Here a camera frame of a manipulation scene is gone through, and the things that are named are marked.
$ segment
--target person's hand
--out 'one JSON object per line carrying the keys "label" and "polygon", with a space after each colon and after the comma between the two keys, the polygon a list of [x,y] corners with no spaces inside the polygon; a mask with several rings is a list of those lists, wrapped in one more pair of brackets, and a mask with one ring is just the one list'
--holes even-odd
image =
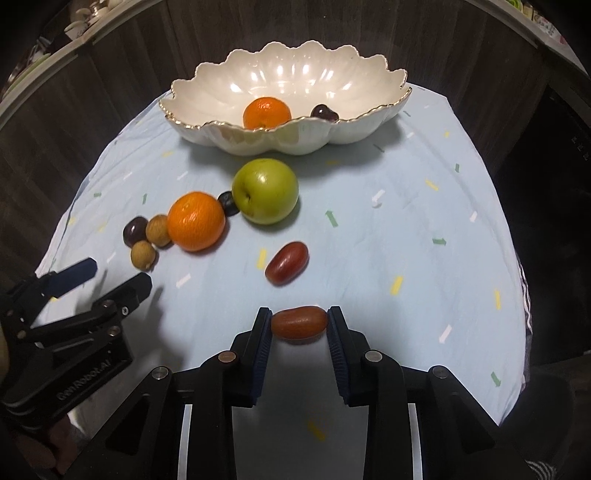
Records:
{"label": "person's hand", "polygon": [[15,433],[13,440],[31,467],[55,468],[63,475],[78,455],[68,415],[51,427],[45,435],[46,442],[51,446],[51,449],[22,433]]}

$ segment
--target dark red cherry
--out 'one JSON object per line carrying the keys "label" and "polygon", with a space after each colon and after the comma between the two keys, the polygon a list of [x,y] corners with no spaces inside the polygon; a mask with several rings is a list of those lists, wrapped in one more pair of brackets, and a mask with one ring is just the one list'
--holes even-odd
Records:
{"label": "dark red cherry", "polygon": [[322,118],[324,120],[328,120],[329,122],[336,122],[339,119],[339,114],[337,112],[332,111],[323,103],[321,103],[320,105],[316,105],[312,109],[312,113],[310,114],[310,116]]}

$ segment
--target striped fabric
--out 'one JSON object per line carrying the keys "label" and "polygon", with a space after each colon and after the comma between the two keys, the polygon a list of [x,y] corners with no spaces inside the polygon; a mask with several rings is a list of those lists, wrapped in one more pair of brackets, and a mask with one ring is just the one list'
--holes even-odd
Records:
{"label": "striped fabric", "polygon": [[534,471],[538,480],[554,480],[556,478],[556,468],[546,462],[530,462],[526,463]]}

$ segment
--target wooden wall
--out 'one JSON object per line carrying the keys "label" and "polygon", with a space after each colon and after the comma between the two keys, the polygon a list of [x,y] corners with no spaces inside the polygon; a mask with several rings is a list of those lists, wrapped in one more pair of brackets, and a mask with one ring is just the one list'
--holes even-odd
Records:
{"label": "wooden wall", "polygon": [[104,147],[172,80],[234,48],[311,38],[382,53],[446,95],[491,174],[550,75],[545,50],[464,0],[162,0],[72,53],[0,119],[0,287],[33,271]]}

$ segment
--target light blue tablecloth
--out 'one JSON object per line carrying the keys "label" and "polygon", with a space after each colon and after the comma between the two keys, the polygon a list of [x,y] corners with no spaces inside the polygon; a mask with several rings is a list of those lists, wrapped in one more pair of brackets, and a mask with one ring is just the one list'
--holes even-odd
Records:
{"label": "light blue tablecloth", "polygon": [[[206,255],[162,251],[151,297],[124,321],[135,362],[79,408],[80,425],[94,433],[151,368],[197,367],[227,349],[260,306],[306,304],[339,305],[351,328],[403,365],[449,367],[501,421],[524,372],[518,263],[491,179],[447,100],[417,87],[367,140],[268,156],[298,176],[295,212],[268,228],[232,217]],[[192,190],[217,197],[246,160],[181,140],[154,102],[105,149],[38,270],[93,257],[96,278],[52,301],[40,321],[81,311],[137,273],[121,237],[130,219],[167,213]],[[261,251],[268,262],[294,240],[308,245],[309,266],[273,287]],[[342,406],[326,340],[276,345],[261,404],[235,413],[239,478],[360,478],[366,413]],[[257,452],[264,458],[254,461]]]}

